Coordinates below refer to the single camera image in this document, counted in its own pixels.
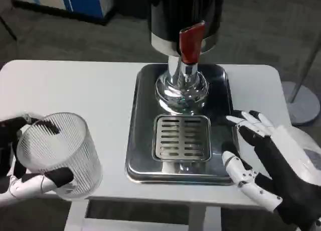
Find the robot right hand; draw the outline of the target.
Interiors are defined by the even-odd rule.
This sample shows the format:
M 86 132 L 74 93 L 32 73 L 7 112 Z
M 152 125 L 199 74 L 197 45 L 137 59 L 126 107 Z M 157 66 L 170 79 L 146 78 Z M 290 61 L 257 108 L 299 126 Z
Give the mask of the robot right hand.
M 320 147 L 305 132 L 275 126 L 262 113 L 236 110 L 218 119 L 253 147 L 266 174 L 248 164 L 233 143 L 222 145 L 223 165 L 238 189 L 298 230 L 320 230 Z

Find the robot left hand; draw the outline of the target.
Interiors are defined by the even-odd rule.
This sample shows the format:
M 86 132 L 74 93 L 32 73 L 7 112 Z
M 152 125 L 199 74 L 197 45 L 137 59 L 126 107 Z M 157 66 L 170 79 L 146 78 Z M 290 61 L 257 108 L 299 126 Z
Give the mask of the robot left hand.
M 60 132 L 56 124 L 31 113 L 1 120 L 1 206 L 33 198 L 74 180 L 73 172 L 68 167 L 44 173 L 27 173 L 26 167 L 17 158 L 17 146 L 21 128 L 33 124 L 45 127 L 51 134 Z

